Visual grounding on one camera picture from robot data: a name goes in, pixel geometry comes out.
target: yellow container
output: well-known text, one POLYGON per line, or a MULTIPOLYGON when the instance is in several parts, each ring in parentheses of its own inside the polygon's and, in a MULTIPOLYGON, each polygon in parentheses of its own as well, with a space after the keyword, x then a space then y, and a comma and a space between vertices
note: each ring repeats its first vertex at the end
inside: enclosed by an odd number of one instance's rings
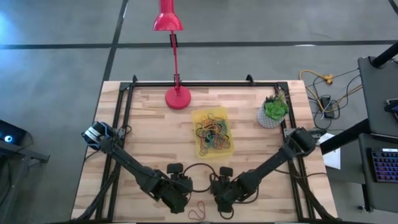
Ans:
POLYGON ((226 108, 192 111, 192 121, 199 158, 228 156, 234 152, 226 108))

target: lamp base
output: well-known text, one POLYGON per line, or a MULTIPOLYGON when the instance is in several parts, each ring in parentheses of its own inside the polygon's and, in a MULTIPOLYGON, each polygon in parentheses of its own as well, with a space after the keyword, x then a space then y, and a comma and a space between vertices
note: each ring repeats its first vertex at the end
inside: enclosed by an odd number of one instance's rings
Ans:
POLYGON ((177 95, 174 86, 166 92, 166 103, 169 108, 181 110, 186 108, 191 102, 191 93, 189 89, 180 86, 180 95, 177 95))

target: potted succulent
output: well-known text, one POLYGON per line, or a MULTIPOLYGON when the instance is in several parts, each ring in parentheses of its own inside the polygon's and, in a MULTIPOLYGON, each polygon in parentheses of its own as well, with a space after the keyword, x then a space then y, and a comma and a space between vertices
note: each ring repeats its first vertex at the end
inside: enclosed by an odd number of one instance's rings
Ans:
POLYGON ((276 96, 266 97, 257 112, 257 121, 265 128, 274 128, 285 119, 288 112, 289 107, 285 102, 285 95, 279 93, 276 96))

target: lamp shade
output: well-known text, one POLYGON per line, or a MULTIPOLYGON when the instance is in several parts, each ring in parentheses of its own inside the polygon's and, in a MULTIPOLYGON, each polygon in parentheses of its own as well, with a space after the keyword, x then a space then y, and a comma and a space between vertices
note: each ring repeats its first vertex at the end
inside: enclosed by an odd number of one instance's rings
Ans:
POLYGON ((184 30, 182 22, 174 13, 174 0, 159 0, 159 15, 154 22, 154 30, 184 30))

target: white planter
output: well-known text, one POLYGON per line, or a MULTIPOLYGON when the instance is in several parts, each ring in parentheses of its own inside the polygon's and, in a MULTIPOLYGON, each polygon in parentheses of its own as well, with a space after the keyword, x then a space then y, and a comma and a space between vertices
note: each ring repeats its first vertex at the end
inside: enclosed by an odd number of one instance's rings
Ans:
POLYGON ((262 103, 262 106, 260 107, 259 111, 257 112, 257 122, 265 127, 265 128, 275 128, 278 127, 281 122, 285 119, 286 116, 281 118, 280 120, 276 121, 266 115, 266 110, 264 109, 264 104, 266 102, 262 103))

